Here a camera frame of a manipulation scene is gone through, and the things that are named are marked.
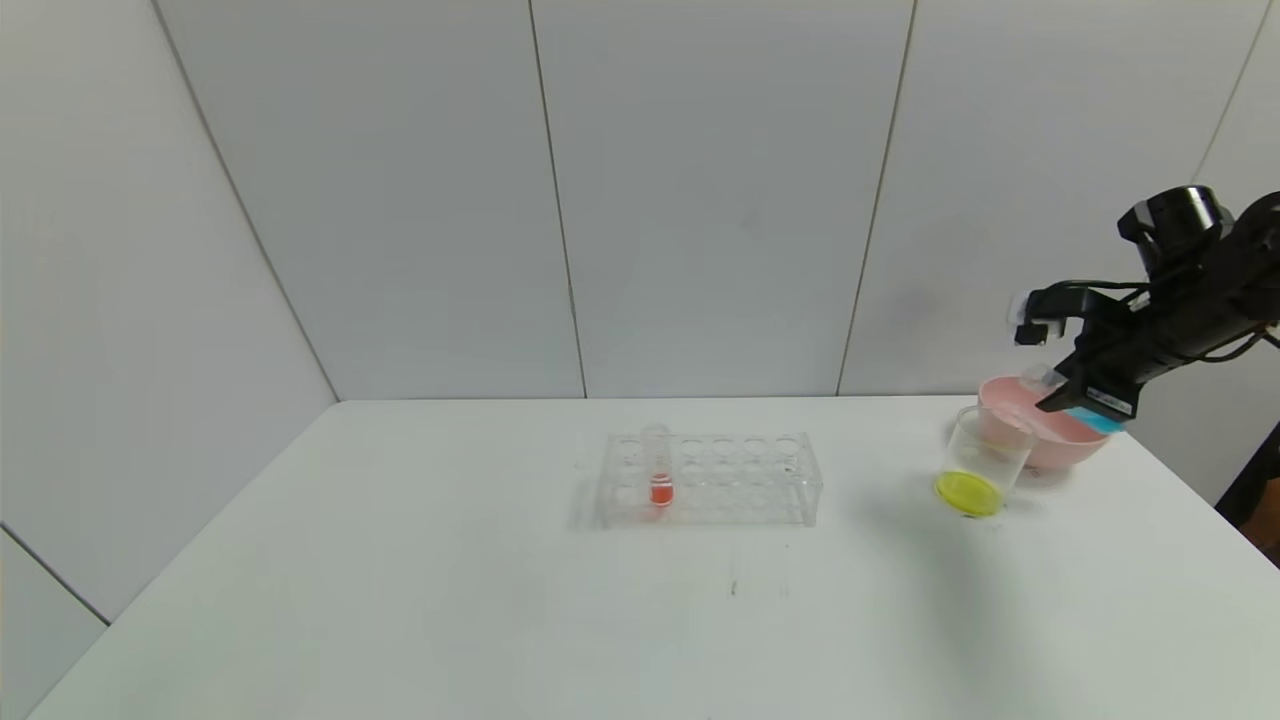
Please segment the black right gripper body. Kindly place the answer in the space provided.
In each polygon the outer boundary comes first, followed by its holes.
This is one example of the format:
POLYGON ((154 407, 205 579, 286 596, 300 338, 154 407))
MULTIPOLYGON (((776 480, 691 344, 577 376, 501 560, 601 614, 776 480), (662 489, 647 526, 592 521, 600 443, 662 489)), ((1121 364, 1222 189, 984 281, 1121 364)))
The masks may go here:
POLYGON ((1207 314, 1098 314, 1083 322, 1064 375, 1085 374, 1079 407, 1125 423, 1137 418, 1149 382, 1208 352, 1207 314))

